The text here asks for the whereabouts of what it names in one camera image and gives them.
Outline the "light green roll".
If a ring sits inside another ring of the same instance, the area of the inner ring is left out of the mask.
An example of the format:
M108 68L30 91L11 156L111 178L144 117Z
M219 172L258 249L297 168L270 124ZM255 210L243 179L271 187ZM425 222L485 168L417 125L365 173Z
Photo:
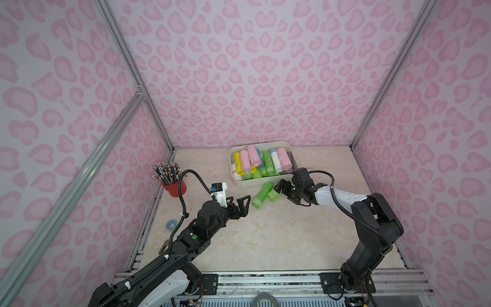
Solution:
M279 198L281 197L281 195L276 192L274 189L271 189L268 193L267 193L267 199L274 203L276 200L278 200Z

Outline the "white roll blue cap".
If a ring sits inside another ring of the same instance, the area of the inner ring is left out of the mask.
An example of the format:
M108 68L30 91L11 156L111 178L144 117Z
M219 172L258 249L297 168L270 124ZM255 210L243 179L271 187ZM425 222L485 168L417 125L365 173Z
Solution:
M278 156L277 150L276 149L272 149L270 151L270 155L271 155L271 160L272 160L272 163L273 163L275 172L276 173L281 173L283 171L283 169L281 167L281 162L280 162L280 158Z
M242 176L237 173L237 168L234 162L231 162L232 177L236 181L242 181Z

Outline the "pink roll with label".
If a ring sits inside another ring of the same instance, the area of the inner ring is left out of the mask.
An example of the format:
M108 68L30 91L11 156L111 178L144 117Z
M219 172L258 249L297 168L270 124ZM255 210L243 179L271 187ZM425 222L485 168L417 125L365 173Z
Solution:
M289 158L288 152L285 148L277 149L277 156L280 160L281 169L283 171L288 171L292 168L291 159Z

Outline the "yellow roll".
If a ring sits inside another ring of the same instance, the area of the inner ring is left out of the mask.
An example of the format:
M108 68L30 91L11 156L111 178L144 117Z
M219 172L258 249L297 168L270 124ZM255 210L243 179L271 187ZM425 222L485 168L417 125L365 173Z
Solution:
M237 175L243 176L244 175L244 172L243 172L243 167L242 167L242 161L241 161L240 152L235 152L233 154L233 159L234 159L234 163L235 163Z

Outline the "grey roll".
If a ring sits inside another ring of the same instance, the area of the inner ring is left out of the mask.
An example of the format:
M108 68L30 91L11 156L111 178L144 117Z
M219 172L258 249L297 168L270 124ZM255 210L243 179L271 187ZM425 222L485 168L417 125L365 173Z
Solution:
M289 156L289 159L290 159L290 162L292 163L292 170L296 170L297 169L297 163L295 161L295 158L294 158L294 155L292 152L287 152L288 156Z

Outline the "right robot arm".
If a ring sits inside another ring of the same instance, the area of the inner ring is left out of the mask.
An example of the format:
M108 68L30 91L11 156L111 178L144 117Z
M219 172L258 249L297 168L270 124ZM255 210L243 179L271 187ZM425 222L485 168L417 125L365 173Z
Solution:
M290 180L280 180L274 190L296 205L332 207L354 221L358 244L341 266L338 278L341 289L353 293L369 284L371 273L391 253L404 227L382 194L349 193L334 184L334 175L327 171L299 168Z

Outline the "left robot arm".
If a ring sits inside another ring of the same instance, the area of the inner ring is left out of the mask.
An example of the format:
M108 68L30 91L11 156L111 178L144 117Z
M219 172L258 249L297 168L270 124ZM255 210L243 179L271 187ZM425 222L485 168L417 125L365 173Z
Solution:
M189 290L199 288L201 272L192 261L203 253L212 237L224 228L229 220L239 220L249 212L251 197L226 199L222 207L216 201L205 202L197 218L179 234L163 254L159 255L137 273L112 287L99 286L88 303L89 306L158 306Z

